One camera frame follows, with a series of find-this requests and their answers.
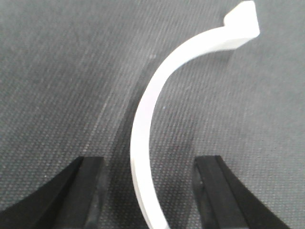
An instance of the gray fabric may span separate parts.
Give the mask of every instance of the gray fabric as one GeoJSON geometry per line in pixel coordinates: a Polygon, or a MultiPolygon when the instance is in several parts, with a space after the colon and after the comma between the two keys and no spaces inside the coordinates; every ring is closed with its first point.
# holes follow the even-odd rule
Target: gray fabric
{"type": "MultiPolygon", "coordinates": [[[[76,156],[104,156],[100,228],[147,228],[129,167],[137,103],[163,59],[238,2],[0,0],[0,209],[76,156]]],[[[222,155],[285,223],[304,228],[305,1],[256,7],[258,38],[186,64],[158,101],[152,174],[173,229],[200,228],[191,170],[203,154],[222,155]]]]}

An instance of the gray textured surface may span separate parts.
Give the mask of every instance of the gray textured surface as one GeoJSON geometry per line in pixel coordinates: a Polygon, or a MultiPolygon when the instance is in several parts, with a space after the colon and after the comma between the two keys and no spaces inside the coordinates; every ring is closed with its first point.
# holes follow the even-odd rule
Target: gray textured surface
{"type": "MultiPolygon", "coordinates": [[[[0,209],[78,155],[104,156],[107,229],[146,228],[128,144],[141,93],[239,1],[0,0],[0,209]]],[[[179,69],[158,101],[152,172],[173,229],[199,228],[193,157],[220,154],[293,229],[305,225],[305,1],[257,0],[261,35],[179,69]]]]}

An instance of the curved plastic part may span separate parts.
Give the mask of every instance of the curved plastic part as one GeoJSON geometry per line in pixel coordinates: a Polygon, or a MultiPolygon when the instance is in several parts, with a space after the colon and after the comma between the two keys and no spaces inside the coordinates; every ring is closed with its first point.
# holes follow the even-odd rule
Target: curved plastic part
{"type": "Polygon", "coordinates": [[[153,186],[149,158],[153,111],[166,80],[184,63],[206,53],[237,49],[259,33],[255,4],[243,1],[225,16],[223,27],[200,33],[176,48],[150,80],[135,114],[130,145],[133,186],[150,229],[170,229],[153,186]]]}

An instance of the black clamp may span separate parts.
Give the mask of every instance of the black clamp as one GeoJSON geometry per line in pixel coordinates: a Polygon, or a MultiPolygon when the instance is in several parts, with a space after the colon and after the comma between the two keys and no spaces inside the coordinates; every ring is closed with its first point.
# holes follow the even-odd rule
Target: black clamp
{"type": "Polygon", "coordinates": [[[78,157],[51,181],[0,212],[0,229],[96,229],[106,192],[102,157],[78,157]]]}
{"type": "Polygon", "coordinates": [[[193,190],[203,229],[289,229],[220,156],[196,157],[193,190]]]}

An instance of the white curved plastic piece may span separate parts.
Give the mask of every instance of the white curved plastic piece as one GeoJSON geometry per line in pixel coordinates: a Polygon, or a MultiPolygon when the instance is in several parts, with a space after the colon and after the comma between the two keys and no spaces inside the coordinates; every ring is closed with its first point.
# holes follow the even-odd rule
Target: white curved plastic piece
{"type": "Polygon", "coordinates": [[[224,26],[184,42],[159,66],[138,105],[131,135],[130,156],[135,193],[150,229],[170,229],[153,186],[149,137],[153,110],[169,76],[184,63],[209,52],[234,50],[259,35],[253,1],[243,1],[224,18],[224,26]]]}

